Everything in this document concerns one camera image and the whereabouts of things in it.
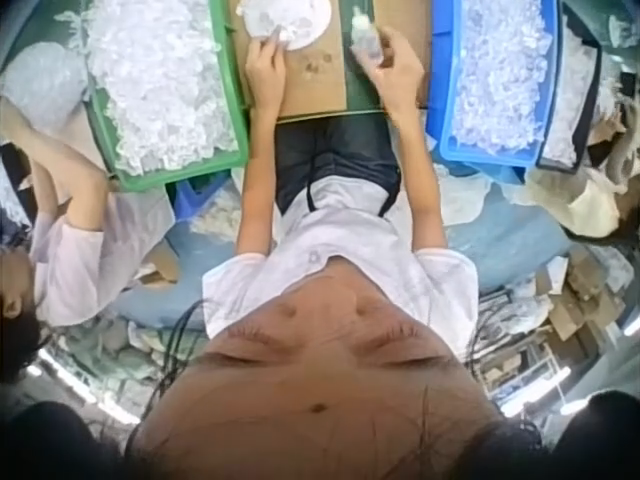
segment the small bottle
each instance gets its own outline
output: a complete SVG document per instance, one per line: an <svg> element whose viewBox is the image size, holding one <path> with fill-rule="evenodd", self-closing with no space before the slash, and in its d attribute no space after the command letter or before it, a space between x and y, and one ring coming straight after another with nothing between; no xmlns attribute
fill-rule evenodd
<svg viewBox="0 0 640 480"><path fill-rule="evenodd" d="M362 13L358 7L353 7L351 41L356 50L366 52L377 66L384 61L384 51L380 43L378 29L371 24L369 16Z"/></svg>

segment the short sleeve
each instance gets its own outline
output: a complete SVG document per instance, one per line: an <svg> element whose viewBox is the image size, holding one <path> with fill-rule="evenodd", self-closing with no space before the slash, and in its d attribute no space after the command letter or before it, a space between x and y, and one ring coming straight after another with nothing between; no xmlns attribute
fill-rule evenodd
<svg viewBox="0 0 640 480"><path fill-rule="evenodd" d="M103 232L61 227L46 274L46 320L53 326L82 323L100 311Z"/></svg>
<svg viewBox="0 0 640 480"><path fill-rule="evenodd" d="M257 253L238 255L202 277L204 323L209 338L241 318L247 291L265 261L266 257Z"/></svg>
<svg viewBox="0 0 640 480"><path fill-rule="evenodd" d="M33 223L33 234L31 241L31 254L32 258L37 258L39 250L41 249L44 239L53 227L56 219L53 215L48 213L38 212L36 215L36 221Z"/></svg>
<svg viewBox="0 0 640 480"><path fill-rule="evenodd" d="M433 286L430 325L458 357L465 357L478 322L476 266L452 250L429 248L415 255Z"/></svg>

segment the blue plastic crate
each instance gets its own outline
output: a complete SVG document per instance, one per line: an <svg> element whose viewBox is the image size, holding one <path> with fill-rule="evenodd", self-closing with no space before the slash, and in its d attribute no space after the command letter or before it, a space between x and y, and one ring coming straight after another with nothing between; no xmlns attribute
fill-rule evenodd
<svg viewBox="0 0 640 480"><path fill-rule="evenodd" d="M544 142L535 142L528 148L514 152L503 150L495 155L475 146L459 144L451 134L453 111L460 75L460 43L462 2L473 0L433 0L433 45L431 60L431 86L427 133L438 140L442 158L452 162L484 163L511 167L533 167L541 155ZM560 21L558 0L542 0L542 16L553 42L547 53L549 69L540 86L540 100L536 106L536 119L548 132L554 103L559 69Z"/></svg>
<svg viewBox="0 0 640 480"><path fill-rule="evenodd" d="M200 213L202 207L213 198L231 178L230 170L212 175L210 183L201 190L197 190L190 180L176 182L176 197L173 201L173 211L176 222L190 220Z"/></svg>

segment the white shirt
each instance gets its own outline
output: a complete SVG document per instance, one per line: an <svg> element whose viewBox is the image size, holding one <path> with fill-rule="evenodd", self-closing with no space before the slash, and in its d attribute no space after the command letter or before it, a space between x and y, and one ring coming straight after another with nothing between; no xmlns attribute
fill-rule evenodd
<svg viewBox="0 0 640 480"><path fill-rule="evenodd" d="M315 212L308 210L306 191L296 197L271 255L239 255L204 275L209 337L340 256L464 356L478 318L478 275L471 260L444 249L411 252L391 223L377 216L387 193L371 182L326 177L312 185L312 197Z"/></svg>
<svg viewBox="0 0 640 480"><path fill-rule="evenodd" d="M113 302L175 223L164 189L110 194L104 231L87 232L39 214L33 231L37 317L82 323Z"/></svg>

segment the green plastic crate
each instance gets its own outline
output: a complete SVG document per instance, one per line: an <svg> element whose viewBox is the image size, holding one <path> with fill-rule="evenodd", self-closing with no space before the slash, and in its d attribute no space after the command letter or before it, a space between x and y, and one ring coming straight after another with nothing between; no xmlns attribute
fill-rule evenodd
<svg viewBox="0 0 640 480"><path fill-rule="evenodd" d="M98 146L102 150L108 167L118 176L121 185L128 191L144 191L153 187L177 182L187 178L205 175L208 173L242 167L249 159L249 139L247 125L242 109L242 89L236 70L236 58L233 43L230 38L232 30L227 26L228 6L225 0L209 0L215 41L221 45L218 52L218 63L224 85L229 112L235 136L238 141L238 150L235 152L218 151L212 158L193 163L181 170L158 170L143 175L130 175L119 170L115 166L118 153L118 134L111 120L104 114L109 97L102 89L95 90L91 95L92 114L89 116L92 123L94 136Z"/></svg>
<svg viewBox="0 0 640 480"><path fill-rule="evenodd" d="M66 45L70 35L69 25L58 22L53 17L66 10L80 13L87 4L89 1L86 0L42 0L12 45L6 63L15 58L24 48L36 42L49 41ZM115 168L115 162L118 158L116 150L118 134L111 120L104 113L108 95L102 89L94 89L87 108L89 123L105 161L105 166L118 176L124 190L143 191L191 177L242 167L249 158L249 139L243 110L242 88L240 87L235 51L231 40L232 29L228 27L226 22L229 18L228 4L226 0L209 0L209 6L215 40L221 46L218 52L218 61L238 141L238 150L235 152L218 151L213 158L191 164L182 170L158 170L139 176L129 175Z"/></svg>

